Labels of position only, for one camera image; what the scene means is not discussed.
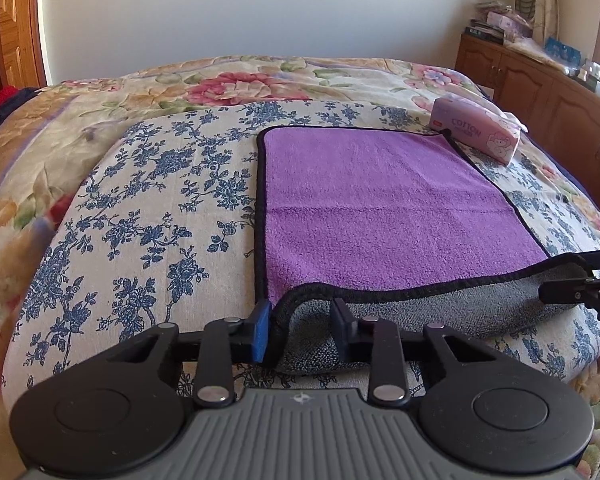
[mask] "beige curtain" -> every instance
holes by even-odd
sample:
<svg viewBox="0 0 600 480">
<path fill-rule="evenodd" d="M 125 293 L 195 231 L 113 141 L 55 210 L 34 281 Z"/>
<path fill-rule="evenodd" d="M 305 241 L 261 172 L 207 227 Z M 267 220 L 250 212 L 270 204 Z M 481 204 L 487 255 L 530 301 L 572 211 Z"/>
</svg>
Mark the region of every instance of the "beige curtain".
<svg viewBox="0 0 600 480">
<path fill-rule="evenodd" d="M 558 0 L 536 0 L 534 40 L 544 46 L 551 37 L 558 37 Z"/>
</svg>

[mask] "tissue package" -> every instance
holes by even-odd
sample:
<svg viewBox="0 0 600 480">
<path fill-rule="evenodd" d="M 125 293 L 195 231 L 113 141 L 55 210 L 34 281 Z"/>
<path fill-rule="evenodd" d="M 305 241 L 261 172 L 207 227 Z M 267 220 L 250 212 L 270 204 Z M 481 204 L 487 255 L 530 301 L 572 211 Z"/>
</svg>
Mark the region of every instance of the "tissue package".
<svg viewBox="0 0 600 480">
<path fill-rule="evenodd" d="M 509 164 L 520 143 L 520 128 L 469 99 L 446 94 L 433 103 L 429 127 Z"/>
</svg>

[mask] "red flower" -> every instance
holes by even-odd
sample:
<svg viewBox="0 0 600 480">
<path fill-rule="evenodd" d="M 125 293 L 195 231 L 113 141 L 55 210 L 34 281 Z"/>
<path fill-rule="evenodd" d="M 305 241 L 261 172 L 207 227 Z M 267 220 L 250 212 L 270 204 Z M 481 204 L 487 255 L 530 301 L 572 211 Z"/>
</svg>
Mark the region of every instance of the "red flower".
<svg viewBox="0 0 600 480">
<path fill-rule="evenodd" d="M 195 105 L 240 105 L 259 101 L 307 100 L 295 83 L 272 78 L 266 74 L 224 72 L 213 79 L 204 79 L 187 90 L 187 101 Z"/>
</svg>

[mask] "purple towel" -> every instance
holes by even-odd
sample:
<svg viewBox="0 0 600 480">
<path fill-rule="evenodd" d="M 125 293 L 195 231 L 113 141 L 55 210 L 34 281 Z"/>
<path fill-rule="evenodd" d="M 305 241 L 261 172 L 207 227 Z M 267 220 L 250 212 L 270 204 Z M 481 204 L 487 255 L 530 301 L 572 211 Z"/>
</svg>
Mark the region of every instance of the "purple towel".
<svg viewBox="0 0 600 480">
<path fill-rule="evenodd" d="M 397 290 L 546 259 L 503 194 L 443 136 L 264 133 L 269 299 L 303 283 Z"/>
</svg>

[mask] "white cloth with blue flowers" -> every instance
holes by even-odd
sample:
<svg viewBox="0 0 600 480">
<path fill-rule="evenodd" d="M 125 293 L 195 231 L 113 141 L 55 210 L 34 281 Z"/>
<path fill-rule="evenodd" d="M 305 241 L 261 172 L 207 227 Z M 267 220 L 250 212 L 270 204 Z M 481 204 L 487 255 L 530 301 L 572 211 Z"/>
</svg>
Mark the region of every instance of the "white cloth with blue flowers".
<svg viewBox="0 0 600 480">
<path fill-rule="evenodd" d="M 428 131 L 402 108 L 261 102 L 138 123 L 87 177 L 48 248 L 4 367 L 8 407 L 27 386 L 170 320 L 201 330 L 253 308 L 256 135 L 279 124 Z M 536 177 L 524 149 L 502 166 L 466 149 L 551 254 L 600 248 L 579 211 Z M 562 380 L 600 355 L 600 322 L 583 306 L 490 343 Z M 421 389 L 417 368 L 413 391 Z M 352 386 L 365 373 L 297 378 L 240 366 L 253 386 Z M 191 391 L 192 368 L 180 383 Z"/>
</svg>

